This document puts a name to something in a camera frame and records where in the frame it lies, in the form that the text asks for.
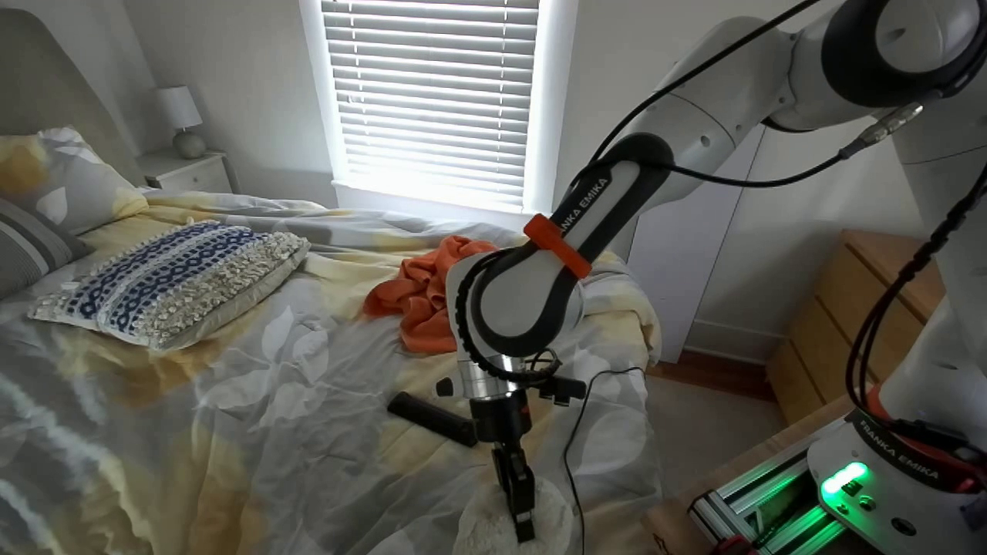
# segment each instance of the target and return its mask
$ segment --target wooden furniture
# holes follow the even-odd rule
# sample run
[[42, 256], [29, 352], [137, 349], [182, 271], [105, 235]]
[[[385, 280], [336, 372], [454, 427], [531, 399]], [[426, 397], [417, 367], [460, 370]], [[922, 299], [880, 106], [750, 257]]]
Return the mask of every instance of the wooden furniture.
[[[919, 239], [846, 230], [839, 249], [827, 261], [813, 293], [800, 304], [790, 337], [768, 359], [768, 382], [790, 423], [821, 411], [846, 394], [842, 376], [852, 342], [884, 285], [897, 276]], [[882, 382], [904, 359], [935, 304], [942, 283], [925, 268], [889, 309], [882, 331], [869, 358], [869, 380]]]
[[710, 471], [689, 491], [658, 501], [643, 515], [643, 529], [649, 533], [658, 550], [664, 550], [664, 555], [707, 555], [711, 546], [710, 546], [707, 533], [699, 529], [699, 525], [688, 515], [689, 501], [698, 496], [733, 482], [737, 475], [754, 467], [761, 458], [772, 458], [775, 453], [791, 448], [796, 441], [813, 434], [818, 427], [836, 423], [849, 411], [852, 411], [852, 403], [846, 397], [833, 399], [833, 403], [813, 411], [812, 416], [805, 416], [800, 423], [784, 427], [775, 438], [761, 441], [758, 448], [746, 449], [743, 457]]
[[197, 161], [182, 161], [173, 151], [152, 151], [137, 156], [137, 166], [152, 189], [235, 191], [222, 151], [209, 151], [207, 156], [197, 156]]

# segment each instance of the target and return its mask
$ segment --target orange cloth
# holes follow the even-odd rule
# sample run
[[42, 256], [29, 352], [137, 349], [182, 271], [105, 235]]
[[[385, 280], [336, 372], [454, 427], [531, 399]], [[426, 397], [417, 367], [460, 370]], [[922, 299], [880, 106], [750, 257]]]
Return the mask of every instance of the orange cloth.
[[400, 315], [400, 342], [406, 352], [455, 352], [449, 317], [443, 310], [443, 275], [467, 256], [489, 253], [494, 244], [447, 237], [439, 249], [405, 257], [396, 276], [378, 283], [362, 299], [366, 317]]

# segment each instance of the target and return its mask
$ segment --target window frame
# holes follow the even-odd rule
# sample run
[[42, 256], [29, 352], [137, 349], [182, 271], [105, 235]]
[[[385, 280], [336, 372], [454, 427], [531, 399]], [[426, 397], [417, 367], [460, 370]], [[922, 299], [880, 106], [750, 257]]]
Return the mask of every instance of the window frame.
[[[426, 203], [442, 203], [442, 198], [419, 198], [405, 189], [366, 189], [347, 185], [344, 175], [344, 136], [342, 113], [336, 105], [334, 60], [328, 49], [321, 0], [299, 0], [305, 45], [312, 57], [313, 99], [321, 106], [321, 126], [328, 138], [328, 154], [334, 166], [334, 189], [356, 189], [370, 195], [410, 198]], [[575, 32], [578, 0], [539, 0], [532, 67], [531, 67], [531, 111], [526, 111], [526, 145], [524, 145], [524, 195], [522, 206], [494, 206], [494, 211], [548, 211], [557, 195], [562, 166], [562, 132], [565, 132], [565, 105], [571, 85], [571, 52]], [[460, 210], [489, 210], [470, 203], [449, 203]]]

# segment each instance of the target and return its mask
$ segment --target bed frame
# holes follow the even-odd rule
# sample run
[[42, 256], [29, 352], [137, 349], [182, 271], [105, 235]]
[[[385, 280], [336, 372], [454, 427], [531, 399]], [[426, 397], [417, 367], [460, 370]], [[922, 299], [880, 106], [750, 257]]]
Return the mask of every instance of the bed frame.
[[134, 156], [111, 113], [29, 13], [0, 8], [0, 83], [0, 136], [73, 126], [100, 161], [137, 181]]

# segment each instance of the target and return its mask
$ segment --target orange band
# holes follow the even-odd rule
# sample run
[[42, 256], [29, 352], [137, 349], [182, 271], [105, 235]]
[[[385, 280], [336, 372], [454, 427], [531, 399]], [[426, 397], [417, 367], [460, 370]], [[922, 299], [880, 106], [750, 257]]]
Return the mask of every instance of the orange band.
[[548, 249], [567, 271], [574, 271], [578, 280], [591, 271], [591, 264], [578, 256], [578, 249], [574, 249], [571, 244], [565, 244], [557, 224], [547, 215], [532, 215], [524, 224], [524, 235], [531, 237], [531, 244], [535, 244], [539, 249]]

